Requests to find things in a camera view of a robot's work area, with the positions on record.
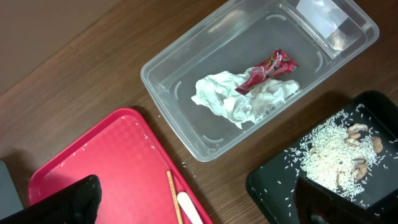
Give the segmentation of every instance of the wooden chopstick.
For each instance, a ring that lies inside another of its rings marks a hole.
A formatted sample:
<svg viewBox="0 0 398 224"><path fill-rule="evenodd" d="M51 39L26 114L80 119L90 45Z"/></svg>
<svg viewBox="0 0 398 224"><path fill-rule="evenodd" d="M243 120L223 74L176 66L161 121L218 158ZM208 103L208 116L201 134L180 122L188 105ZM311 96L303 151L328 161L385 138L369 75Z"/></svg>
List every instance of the wooden chopstick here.
<svg viewBox="0 0 398 224"><path fill-rule="evenodd" d="M173 203L174 203L175 213L177 214L178 224L183 224L182 216L181 216L181 212L180 212L180 205L178 204L178 201L177 201L177 194L175 193L175 187L174 187L173 176L172 176L171 170L167 171L167 178L169 179L169 185L170 185L170 190L171 190L172 196L173 196Z"/></svg>

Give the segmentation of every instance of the red wrapper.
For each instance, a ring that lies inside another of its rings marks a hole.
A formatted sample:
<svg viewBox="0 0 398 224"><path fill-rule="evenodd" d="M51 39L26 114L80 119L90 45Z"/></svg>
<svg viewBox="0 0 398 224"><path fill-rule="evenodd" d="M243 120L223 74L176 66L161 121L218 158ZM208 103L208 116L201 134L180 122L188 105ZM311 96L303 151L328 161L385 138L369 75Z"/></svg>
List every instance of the red wrapper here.
<svg viewBox="0 0 398 224"><path fill-rule="evenodd" d="M283 50L276 49L269 58L256 65L251 71L249 79L235 90L240 94L246 95L256 85L265 82L269 78L293 72L297 67L297 63Z"/></svg>

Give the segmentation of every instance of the red tray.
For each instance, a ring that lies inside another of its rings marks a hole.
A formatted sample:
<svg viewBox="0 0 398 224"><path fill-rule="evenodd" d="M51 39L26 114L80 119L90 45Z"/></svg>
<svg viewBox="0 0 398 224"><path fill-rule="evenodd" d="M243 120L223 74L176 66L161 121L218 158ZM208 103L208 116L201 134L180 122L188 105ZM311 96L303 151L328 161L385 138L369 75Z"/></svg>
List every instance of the red tray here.
<svg viewBox="0 0 398 224"><path fill-rule="evenodd" d="M197 198L142 116L116 110L36 171L29 183L34 204L90 175L103 191L96 223L178 223L166 171L185 191L204 223L211 223ZM184 214L183 222L191 223Z"/></svg>

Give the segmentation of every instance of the clear plastic bin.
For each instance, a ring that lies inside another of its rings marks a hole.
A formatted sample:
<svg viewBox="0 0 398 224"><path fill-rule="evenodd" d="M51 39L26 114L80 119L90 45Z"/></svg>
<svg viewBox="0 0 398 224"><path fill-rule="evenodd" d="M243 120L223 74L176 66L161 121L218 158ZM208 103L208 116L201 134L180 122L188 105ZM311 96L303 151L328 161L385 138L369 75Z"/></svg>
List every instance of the clear plastic bin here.
<svg viewBox="0 0 398 224"><path fill-rule="evenodd" d="M228 1L146 63L141 78L176 135L199 161L210 161L316 87L379 37L377 25L351 0ZM191 97L210 74L245 69L275 48L299 68L280 77L301 92L243 129Z"/></svg>

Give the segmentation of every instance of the wooden table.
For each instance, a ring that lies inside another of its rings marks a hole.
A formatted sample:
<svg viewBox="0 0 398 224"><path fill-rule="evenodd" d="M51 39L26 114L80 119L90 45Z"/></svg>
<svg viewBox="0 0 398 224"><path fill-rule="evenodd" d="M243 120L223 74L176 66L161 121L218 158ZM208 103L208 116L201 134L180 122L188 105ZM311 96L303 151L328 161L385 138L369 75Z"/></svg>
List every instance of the wooden table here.
<svg viewBox="0 0 398 224"><path fill-rule="evenodd" d="M215 161L196 161L141 82L142 66L225 0L123 1L0 96L0 158L27 202L33 172L113 110L138 110L215 223L267 223L247 174L364 90L398 103L398 2L356 1L379 40Z"/></svg>

